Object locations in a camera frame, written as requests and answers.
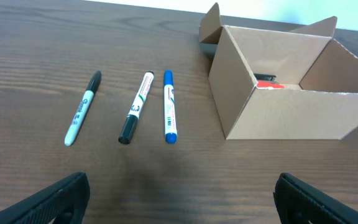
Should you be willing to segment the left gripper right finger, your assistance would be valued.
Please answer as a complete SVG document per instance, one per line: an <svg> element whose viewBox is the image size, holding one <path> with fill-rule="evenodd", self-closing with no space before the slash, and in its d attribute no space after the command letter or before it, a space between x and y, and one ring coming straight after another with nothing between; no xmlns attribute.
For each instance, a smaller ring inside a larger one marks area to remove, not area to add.
<svg viewBox="0 0 358 224"><path fill-rule="evenodd" d="M285 224L358 224L358 211L289 173L280 174L273 198Z"/></svg>

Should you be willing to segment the blue whiteboard marker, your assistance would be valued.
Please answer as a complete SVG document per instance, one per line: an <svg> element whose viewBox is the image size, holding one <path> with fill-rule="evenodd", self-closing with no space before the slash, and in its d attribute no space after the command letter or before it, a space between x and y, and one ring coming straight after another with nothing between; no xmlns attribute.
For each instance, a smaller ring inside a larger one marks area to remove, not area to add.
<svg viewBox="0 0 358 224"><path fill-rule="evenodd" d="M165 125L165 141L168 144L175 144L177 141L177 124L175 116L175 97L173 86L173 72L166 70L164 72L163 87L164 102L164 125Z"/></svg>

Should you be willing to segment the red black stapler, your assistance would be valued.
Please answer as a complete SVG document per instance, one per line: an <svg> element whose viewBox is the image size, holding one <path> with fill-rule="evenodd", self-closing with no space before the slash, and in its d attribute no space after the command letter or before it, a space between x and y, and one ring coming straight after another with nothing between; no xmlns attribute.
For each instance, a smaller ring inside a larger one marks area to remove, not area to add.
<svg viewBox="0 0 358 224"><path fill-rule="evenodd" d="M257 79L257 88L263 89L284 89L285 87L275 81L275 75L254 74Z"/></svg>

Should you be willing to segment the black whiteboard marker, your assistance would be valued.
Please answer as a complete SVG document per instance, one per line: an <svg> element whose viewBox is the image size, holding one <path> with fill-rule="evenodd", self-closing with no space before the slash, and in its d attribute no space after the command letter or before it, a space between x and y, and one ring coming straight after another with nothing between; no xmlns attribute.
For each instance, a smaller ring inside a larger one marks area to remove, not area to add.
<svg viewBox="0 0 358 224"><path fill-rule="evenodd" d="M131 143L137 124L139 122L142 108L144 107L145 101L148 97L153 80L154 73L152 71L146 72L143 77L142 83L140 84L139 90L134 98L132 106L129 110L129 113L126 117L122 132L118 138L118 141L121 144Z"/></svg>

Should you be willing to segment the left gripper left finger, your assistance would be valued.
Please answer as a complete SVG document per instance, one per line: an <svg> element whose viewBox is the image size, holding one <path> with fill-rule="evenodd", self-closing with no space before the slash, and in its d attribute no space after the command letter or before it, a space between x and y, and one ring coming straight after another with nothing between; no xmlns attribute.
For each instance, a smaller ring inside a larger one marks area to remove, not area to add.
<svg viewBox="0 0 358 224"><path fill-rule="evenodd" d="M0 211L0 224L81 224L90 199L84 172L75 172Z"/></svg>

